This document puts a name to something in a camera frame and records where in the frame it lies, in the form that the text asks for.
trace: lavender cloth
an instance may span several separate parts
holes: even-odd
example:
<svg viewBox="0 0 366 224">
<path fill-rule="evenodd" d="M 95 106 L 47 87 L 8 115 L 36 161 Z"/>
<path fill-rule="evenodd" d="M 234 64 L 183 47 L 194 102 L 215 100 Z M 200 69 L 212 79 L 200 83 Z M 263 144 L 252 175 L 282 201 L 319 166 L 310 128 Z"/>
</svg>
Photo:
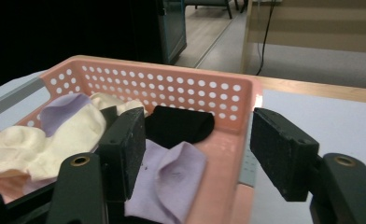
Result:
<svg viewBox="0 0 366 224">
<path fill-rule="evenodd" d="M 146 140 L 146 152 L 126 217 L 184 223 L 201 183 L 206 156 L 187 142 L 166 149 Z"/>
<path fill-rule="evenodd" d="M 90 104 L 91 99 L 83 93 L 63 95 L 46 105 L 40 112 L 41 129 L 47 137 L 55 131 L 84 105 Z"/>
</svg>

